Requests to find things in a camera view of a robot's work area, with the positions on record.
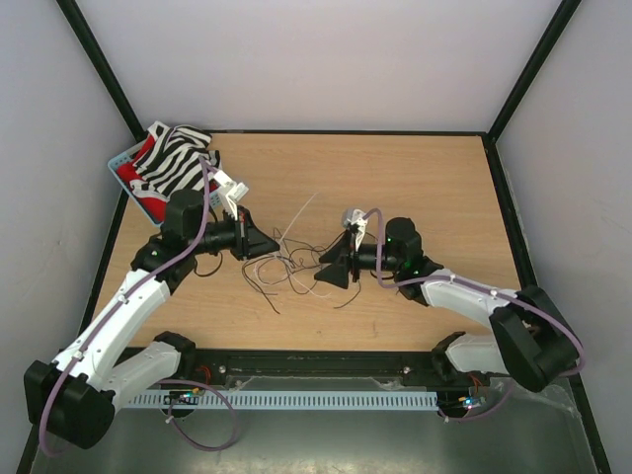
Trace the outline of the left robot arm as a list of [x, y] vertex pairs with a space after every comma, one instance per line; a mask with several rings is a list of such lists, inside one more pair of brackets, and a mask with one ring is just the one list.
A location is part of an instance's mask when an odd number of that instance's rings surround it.
[[127, 360], [120, 356], [148, 317], [197, 267], [201, 254], [229, 252], [248, 261], [278, 251], [250, 211], [237, 206], [221, 220], [208, 219], [200, 192], [175, 192], [158, 235], [136, 253], [130, 270], [102, 312], [50, 363], [36, 360], [24, 375], [30, 421], [39, 438], [56, 435], [88, 449], [99, 442], [115, 415], [150, 386], [186, 382], [196, 374], [196, 346], [163, 332]]

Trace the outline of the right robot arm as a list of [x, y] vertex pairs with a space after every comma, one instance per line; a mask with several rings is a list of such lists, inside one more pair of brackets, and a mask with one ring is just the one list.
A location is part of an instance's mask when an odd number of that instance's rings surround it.
[[314, 278], [348, 288], [370, 271], [382, 287], [397, 289], [409, 301], [450, 310], [489, 329], [485, 336], [455, 332], [436, 344], [431, 361], [439, 382], [452, 384], [467, 372], [492, 373], [540, 392], [583, 368], [579, 338], [541, 287], [503, 289], [455, 274], [425, 254], [408, 217], [382, 223], [375, 243], [366, 244], [367, 221], [360, 209], [344, 215], [344, 232], [320, 257], [322, 268]]

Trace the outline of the white zip tie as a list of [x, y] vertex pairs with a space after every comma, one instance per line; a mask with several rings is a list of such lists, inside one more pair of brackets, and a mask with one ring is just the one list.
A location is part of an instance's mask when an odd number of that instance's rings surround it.
[[287, 236], [288, 232], [290, 231], [290, 229], [293, 227], [294, 223], [296, 222], [296, 220], [300, 217], [300, 215], [304, 212], [304, 210], [307, 208], [307, 206], [312, 202], [313, 199], [315, 199], [320, 193], [314, 193], [303, 205], [302, 207], [300, 207], [300, 209], [295, 213], [295, 215], [292, 217], [292, 219], [290, 220], [289, 224], [285, 227], [285, 229], [283, 230], [283, 232], [280, 235], [280, 238], [278, 239], [278, 243], [280, 246], [282, 246], [282, 244], [284, 243], [285, 237]]

